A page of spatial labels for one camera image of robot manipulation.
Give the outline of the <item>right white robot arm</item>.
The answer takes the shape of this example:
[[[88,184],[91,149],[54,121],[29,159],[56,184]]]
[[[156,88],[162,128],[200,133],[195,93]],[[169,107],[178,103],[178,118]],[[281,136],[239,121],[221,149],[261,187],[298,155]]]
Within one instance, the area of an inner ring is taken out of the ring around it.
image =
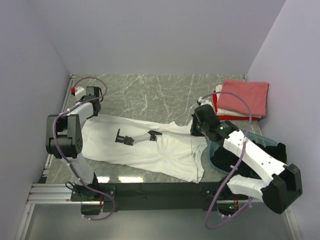
[[[192,117],[193,130],[236,155],[260,177],[235,175],[239,169],[236,163],[218,188],[215,199],[219,195],[226,200],[235,195],[245,195],[262,200],[271,211],[281,214],[302,195],[301,171],[296,165],[286,165],[267,154],[236,125],[228,120],[220,121],[209,104],[198,106]]]

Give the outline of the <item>folded red t-shirt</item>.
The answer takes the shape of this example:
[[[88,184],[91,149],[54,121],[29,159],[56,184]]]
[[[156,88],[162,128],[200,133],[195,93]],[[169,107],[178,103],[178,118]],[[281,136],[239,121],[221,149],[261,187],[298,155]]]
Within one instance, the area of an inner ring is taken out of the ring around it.
[[[266,91],[233,91],[242,98],[250,108],[252,120],[266,116]],[[237,97],[226,93],[217,93],[212,97],[215,113],[220,120],[249,120],[249,110]]]

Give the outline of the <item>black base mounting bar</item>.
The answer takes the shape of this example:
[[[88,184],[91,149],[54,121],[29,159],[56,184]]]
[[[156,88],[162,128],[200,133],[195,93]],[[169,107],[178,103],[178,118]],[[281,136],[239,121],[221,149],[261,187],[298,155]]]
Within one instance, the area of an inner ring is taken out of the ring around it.
[[[107,194],[91,191],[84,186],[74,185],[70,200],[75,203],[95,202],[85,213],[104,213],[135,210],[184,210],[206,211],[220,187],[219,182],[169,182],[169,183],[98,183],[94,189]]]

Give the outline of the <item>teal plastic basket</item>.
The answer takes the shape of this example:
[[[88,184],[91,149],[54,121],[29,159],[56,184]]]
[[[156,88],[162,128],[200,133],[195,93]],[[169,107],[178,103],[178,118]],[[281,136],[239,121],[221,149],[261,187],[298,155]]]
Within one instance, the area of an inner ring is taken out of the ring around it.
[[[266,138],[264,136],[261,136],[261,135],[257,135],[257,134],[254,134],[252,132],[249,132],[248,135],[247,135],[248,139],[250,139],[252,142],[255,141],[256,143],[259,143],[263,146],[276,146],[278,143],[281,143],[281,142],[276,142],[272,139],[269,139],[269,138]],[[209,144],[208,144],[208,150],[207,150],[207,158],[209,159],[209,161],[211,162],[210,158],[214,155],[214,152],[219,148],[219,144],[216,143],[216,142],[212,142],[210,141]],[[223,173],[223,174],[227,174],[226,172],[223,172],[223,171],[219,171],[217,168],[215,168],[211,162],[211,165],[212,167],[217,170],[218,172],[220,173]]]

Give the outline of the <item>folded pink t-shirt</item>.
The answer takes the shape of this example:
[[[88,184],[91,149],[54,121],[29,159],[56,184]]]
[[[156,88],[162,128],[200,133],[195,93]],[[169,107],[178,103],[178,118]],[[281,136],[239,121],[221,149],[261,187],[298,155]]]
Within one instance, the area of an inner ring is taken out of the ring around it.
[[[217,108],[253,117],[265,117],[269,84],[226,79],[215,88]]]

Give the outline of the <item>white printed t-shirt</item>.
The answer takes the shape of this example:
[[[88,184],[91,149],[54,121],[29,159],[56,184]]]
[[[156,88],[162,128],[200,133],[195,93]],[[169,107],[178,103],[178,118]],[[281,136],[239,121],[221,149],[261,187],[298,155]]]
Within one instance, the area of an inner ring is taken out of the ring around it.
[[[190,134],[191,125],[169,124],[99,115],[86,121],[81,132],[82,154],[86,159],[165,174],[186,182],[199,183],[204,175],[201,156],[207,147],[204,137]],[[156,141],[145,139],[132,146],[116,142],[118,134],[146,136],[148,131],[162,135]]]

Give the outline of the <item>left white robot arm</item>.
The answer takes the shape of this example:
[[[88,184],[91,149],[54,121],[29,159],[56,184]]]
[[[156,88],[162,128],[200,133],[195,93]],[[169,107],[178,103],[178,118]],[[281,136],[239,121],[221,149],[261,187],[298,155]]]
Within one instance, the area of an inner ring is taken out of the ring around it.
[[[71,93],[77,102],[60,114],[48,115],[46,119],[46,143],[48,154],[60,159],[75,177],[74,191],[80,191],[88,201],[96,200],[100,195],[97,176],[87,164],[82,150],[84,141],[82,127],[85,122],[98,116],[101,110],[103,93],[100,87],[89,86],[72,88]]]

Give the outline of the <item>black t-shirt in basket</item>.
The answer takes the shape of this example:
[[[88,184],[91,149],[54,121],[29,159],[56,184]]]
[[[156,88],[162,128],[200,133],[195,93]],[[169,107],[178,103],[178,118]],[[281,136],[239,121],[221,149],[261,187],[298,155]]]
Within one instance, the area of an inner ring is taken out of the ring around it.
[[[284,164],[287,163],[286,146],[283,143],[267,146],[263,146],[262,144],[255,141],[253,141],[253,143],[261,148],[265,153],[269,154],[271,157]],[[211,163],[218,171],[226,172],[227,174],[232,171],[238,160],[239,157],[221,146],[214,152],[213,156],[210,158]],[[236,175],[241,175],[246,178],[260,179],[259,175],[243,161],[234,172],[234,176]]]

